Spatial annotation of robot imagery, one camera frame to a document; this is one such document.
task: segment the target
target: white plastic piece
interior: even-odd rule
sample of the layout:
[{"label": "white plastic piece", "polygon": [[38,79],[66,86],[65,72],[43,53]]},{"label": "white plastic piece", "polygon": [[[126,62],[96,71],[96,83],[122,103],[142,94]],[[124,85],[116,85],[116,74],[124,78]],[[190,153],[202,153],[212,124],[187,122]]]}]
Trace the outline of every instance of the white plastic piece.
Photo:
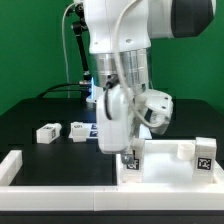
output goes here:
[{"label": "white plastic piece", "polygon": [[[84,1],[85,20],[91,36],[91,54],[113,52],[111,35],[115,27],[115,22],[122,10],[129,3],[129,0]],[[151,46],[147,32],[148,15],[148,0],[140,1],[125,15],[119,35],[119,49],[121,52],[133,51]]]},{"label": "white plastic piece", "polygon": [[[0,211],[107,211],[107,210],[224,210],[224,171],[215,162],[211,184],[185,181],[186,163],[176,157],[178,144],[194,144],[193,140],[147,140],[145,153],[157,154],[152,182],[119,186],[2,186]],[[176,169],[166,169],[168,162],[178,163]],[[173,174],[171,179],[166,175]],[[168,180],[159,182],[159,178]]]},{"label": "white plastic piece", "polygon": [[73,142],[86,142],[87,129],[82,122],[71,123],[71,133]]},{"label": "white plastic piece", "polygon": [[171,11],[173,0],[148,0],[148,33],[150,38],[172,38]]},{"label": "white plastic piece", "polygon": [[9,186],[22,164],[22,151],[10,151],[0,164],[0,186]]},{"label": "white plastic piece", "polygon": [[94,80],[92,78],[92,81],[91,81],[91,95],[86,98],[86,102],[97,103],[98,98],[102,95],[103,95],[103,88],[96,86],[94,84]]},{"label": "white plastic piece", "polygon": [[37,143],[50,144],[60,136],[61,128],[59,123],[46,124],[36,132]]},{"label": "white plastic piece", "polygon": [[173,112],[172,97],[164,92],[148,89],[146,91],[147,100],[145,106],[160,115],[168,118],[171,117]]},{"label": "white plastic piece", "polygon": [[216,12],[216,0],[212,0],[212,6],[213,6],[213,13],[215,15],[215,12]]},{"label": "white plastic piece", "polygon": [[214,164],[216,158],[216,140],[196,138],[193,180],[202,183],[214,181]]},{"label": "white plastic piece", "polygon": [[194,159],[195,144],[178,144],[177,157],[180,160],[190,161]]},{"label": "white plastic piece", "polygon": [[96,111],[99,147],[103,153],[119,153],[129,147],[136,119],[133,112],[129,109],[120,85],[109,90],[108,110],[112,120],[108,120],[106,117],[104,97],[105,94],[99,97]]},{"label": "white plastic piece", "polygon": [[143,124],[140,125],[139,138],[152,139],[152,135],[151,135],[149,129]]},{"label": "white plastic piece", "polygon": [[83,0],[73,0],[73,2],[76,3],[76,4],[80,4],[80,3],[83,2]]},{"label": "white plastic piece", "polygon": [[134,138],[131,149],[134,154],[134,163],[130,165],[122,164],[120,166],[120,177],[122,183],[141,183],[144,172],[144,148],[145,141],[143,139]]},{"label": "white plastic piece", "polygon": [[[86,139],[98,139],[98,126],[95,123],[83,123],[83,127],[86,129]],[[72,127],[68,136],[73,139]]]}]

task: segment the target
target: cable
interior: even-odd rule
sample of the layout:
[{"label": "cable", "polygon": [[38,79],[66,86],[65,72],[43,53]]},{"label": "cable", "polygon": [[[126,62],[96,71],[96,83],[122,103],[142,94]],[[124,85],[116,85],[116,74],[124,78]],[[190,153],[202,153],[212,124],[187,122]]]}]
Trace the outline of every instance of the cable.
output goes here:
[{"label": "cable", "polygon": [[74,3],[70,4],[65,12],[64,12],[64,15],[62,17],[62,26],[61,26],[61,30],[62,30],[62,43],[63,43],[63,52],[64,52],[64,60],[65,60],[65,70],[66,70],[66,78],[67,78],[67,82],[69,83],[70,82],[70,75],[69,75],[69,65],[68,65],[68,57],[67,57],[67,50],[66,50],[66,43],[65,43],[65,17],[68,13],[68,10],[77,5],[78,3],[80,3],[79,0],[75,0]]},{"label": "cable", "polygon": [[128,92],[128,86],[126,84],[126,78],[124,75],[124,68],[122,66],[122,62],[121,62],[121,57],[120,57],[120,53],[119,53],[119,40],[118,40],[118,35],[119,35],[119,28],[120,28],[120,24],[121,21],[124,17],[124,15],[127,13],[127,11],[136,3],[138,3],[141,0],[133,0],[132,2],[130,2],[121,12],[120,16],[118,17],[116,24],[115,24],[115,28],[114,28],[114,32],[113,32],[113,36],[112,36],[112,43],[113,43],[113,50],[114,50],[114,60],[115,60],[115,65],[117,68],[117,73],[118,73],[118,77],[120,80],[120,84],[121,87],[124,90],[124,94],[126,96],[126,99],[133,111],[133,113],[135,114],[135,116],[148,128],[157,128],[159,126],[161,126],[163,124],[163,122],[158,122],[155,124],[152,124],[150,122],[148,122],[136,109],[135,109],[135,105],[132,103],[132,99],[129,95]]},{"label": "cable", "polygon": [[109,97],[108,97],[109,89],[110,89],[110,85],[106,85],[105,96],[104,96],[104,108],[105,108],[105,115],[107,119],[111,121],[112,117],[109,112]]},{"label": "cable", "polygon": [[43,98],[46,94],[52,93],[52,92],[68,92],[68,91],[69,92],[84,92],[84,91],[89,92],[88,89],[80,89],[80,90],[78,90],[78,89],[70,89],[70,90],[67,90],[67,89],[49,90],[49,91],[45,92],[45,94],[42,97],[38,97],[38,98]]},{"label": "cable", "polygon": [[79,86],[79,83],[63,83],[63,84],[59,84],[59,85],[52,86],[52,87],[46,89],[44,92],[40,93],[37,96],[37,98],[42,98],[45,94],[47,94],[51,90],[54,90],[54,89],[57,89],[57,88],[61,88],[61,87],[65,87],[65,86]]},{"label": "cable", "polygon": [[151,89],[154,89],[152,81],[149,82]]},{"label": "cable", "polygon": [[105,96],[104,96],[104,108],[105,108],[105,115],[108,120],[112,120],[112,116],[109,112],[109,89],[112,89],[119,83],[118,76],[112,75],[112,77],[107,81],[106,83],[106,89],[105,89]]}]

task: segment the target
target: black table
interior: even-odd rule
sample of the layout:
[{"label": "black table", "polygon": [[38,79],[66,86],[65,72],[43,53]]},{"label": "black table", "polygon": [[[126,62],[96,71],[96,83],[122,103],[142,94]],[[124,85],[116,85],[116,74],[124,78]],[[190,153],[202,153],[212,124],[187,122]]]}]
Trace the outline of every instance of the black table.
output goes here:
[{"label": "black table", "polygon": [[[224,167],[224,116],[200,100],[175,100],[171,124],[153,139],[217,140],[217,161]],[[12,185],[116,185],[115,157],[100,152],[96,140],[74,144],[70,123],[94,123],[95,110],[79,99],[26,99],[0,117],[0,161],[12,149],[23,151],[23,167]],[[36,130],[61,123],[61,137],[49,145],[36,143]],[[0,223],[223,223],[223,212],[0,212]]]}]

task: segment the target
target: black cable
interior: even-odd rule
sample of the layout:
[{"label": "black cable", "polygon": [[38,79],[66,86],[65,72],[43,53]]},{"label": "black cable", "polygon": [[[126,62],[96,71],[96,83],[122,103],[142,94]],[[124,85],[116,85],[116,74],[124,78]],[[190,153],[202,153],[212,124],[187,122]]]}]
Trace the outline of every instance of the black cable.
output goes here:
[{"label": "black cable", "polygon": [[106,90],[105,90],[105,96],[104,96],[104,108],[105,108],[105,114],[108,120],[112,120],[111,114],[109,112],[109,98],[108,98],[108,94],[109,94],[109,89],[110,89],[110,84],[106,85]]},{"label": "black cable", "polygon": [[37,98],[43,98],[44,95],[46,95],[49,91],[54,90],[54,89],[58,89],[58,88],[61,88],[61,87],[65,87],[65,86],[79,86],[79,83],[63,83],[63,84],[52,86],[52,87],[46,89],[44,92],[40,93],[37,96]]},{"label": "black cable", "polygon": [[116,86],[119,83],[119,79],[117,75],[112,75],[110,80],[106,83],[106,89],[105,89],[105,96],[104,96],[104,109],[105,114],[108,120],[112,120],[112,116],[109,112],[109,89],[112,89],[114,86]]},{"label": "black cable", "polygon": [[89,89],[72,89],[72,90],[67,90],[67,89],[58,89],[58,90],[49,90],[47,92],[45,92],[45,94],[43,96],[45,96],[48,93],[52,93],[52,92],[89,92]]},{"label": "black cable", "polygon": [[[73,29],[73,31],[75,33],[75,36],[76,36],[76,40],[77,40],[78,47],[79,47],[79,54],[80,54],[81,62],[82,62],[82,68],[83,68],[83,71],[84,71],[84,74],[85,74],[85,72],[89,72],[89,66],[88,66],[88,63],[87,63],[85,47],[84,47],[83,39],[82,39],[83,26],[80,24],[80,21],[74,22],[72,24],[72,29]],[[84,75],[84,79],[85,80],[90,80],[91,76],[88,76],[88,79],[86,79],[86,77]]]}]

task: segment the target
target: white block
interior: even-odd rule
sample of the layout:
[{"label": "white block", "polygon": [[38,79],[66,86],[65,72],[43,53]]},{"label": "white block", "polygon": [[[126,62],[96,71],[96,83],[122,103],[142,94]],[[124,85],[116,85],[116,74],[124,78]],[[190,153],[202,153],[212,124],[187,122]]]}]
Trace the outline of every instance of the white block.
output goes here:
[{"label": "white block", "polygon": [[178,144],[177,158],[184,161],[194,159],[195,145],[192,143]]},{"label": "white block", "polygon": [[134,163],[121,166],[121,179],[123,183],[141,183],[144,166],[144,139],[134,138],[131,149],[134,152]]},{"label": "white block", "polygon": [[50,144],[60,136],[60,130],[61,125],[58,123],[46,124],[36,132],[37,143]]},{"label": "white block", "polygon": [[22,151],[12,150],[0,164],[0,186],[9,186],[22,166]]},{"label": "white block", "polygon": [[71,123],[73,142],[86,142],[87,129],[82,122]]},{"label": "white block", "polygon": [[214,164],[216,158],[216,140],[196,138],[195,160],[192,180],[200,183],[214,182]]}]

